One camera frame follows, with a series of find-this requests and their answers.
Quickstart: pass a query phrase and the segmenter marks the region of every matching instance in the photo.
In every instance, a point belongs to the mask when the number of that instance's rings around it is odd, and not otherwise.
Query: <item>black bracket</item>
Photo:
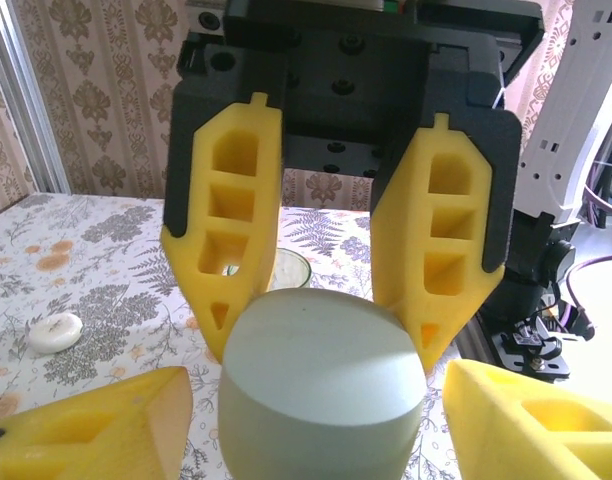
[[[549,382],[570,376],[561,355],[561,341],[551,336],[539,317],[528,332],[482,315],[474,321],[479,323],[496,365]]]
[[[470,15],[453,23],[454,2],[439,13],[422,9],[418,19],[231,0],[224,36],[191,34],[179,57],[164,210],[173,236],[186,231],[193,133],[230,103],[262,91],[284,112],[285,167],[375,178],[372,207],[417,128],[448,113],[450,127],[466,132],[493,168],[482,267],[498,268],[507,254],[521,138],[519,121],[499,106],[507,78],[541,38],[541,14],[519,0],[495,3],[503,8],[479,8],[490,13],[487,20]],[[512,68],[503,69],[500,44],[517,35]],[[221,64],[220,56],[235,62]]]

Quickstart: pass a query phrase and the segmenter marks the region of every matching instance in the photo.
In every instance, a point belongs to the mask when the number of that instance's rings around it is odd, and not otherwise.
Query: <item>tablecloth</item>
[[[180,480],[232,478],[219,451],[220,366],[207,351],[159,243],[163,202],[35,194],[0,215],[0,418],[165,366],[188,369],[194,413]],[[312,287],[371,298],[365,212],[284,208],[279,245],[304,255]],[[40,356],[29,325],[80,316],[74,347]],[[404,475],[458,479],[441,406],[449,348],[428,377]]]

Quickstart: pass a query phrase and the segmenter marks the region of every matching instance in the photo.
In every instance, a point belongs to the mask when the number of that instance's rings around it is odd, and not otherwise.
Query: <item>white panel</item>
[[[524,150],[515,208],[575,219],[612,123],[612,0],[576,0],[561,64]]]

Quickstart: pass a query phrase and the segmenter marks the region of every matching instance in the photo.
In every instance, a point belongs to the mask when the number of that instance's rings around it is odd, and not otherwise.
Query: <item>wallpaper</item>
[[[35,191],[0,90],[0,211]]]
[[[162,197],[183,0],[21,0],[15,8],[75,193]],[[508,92],[532,131],[572,0],[540,0],[548,38]],[[371,181],[287,170],[286,205],[368,208]]]

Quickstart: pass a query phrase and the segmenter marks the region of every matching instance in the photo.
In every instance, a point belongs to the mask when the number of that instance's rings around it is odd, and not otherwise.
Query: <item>metal frame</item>
[[[57,141],[12,5],[0,0],[0,88],[41,192],[71,193]]]

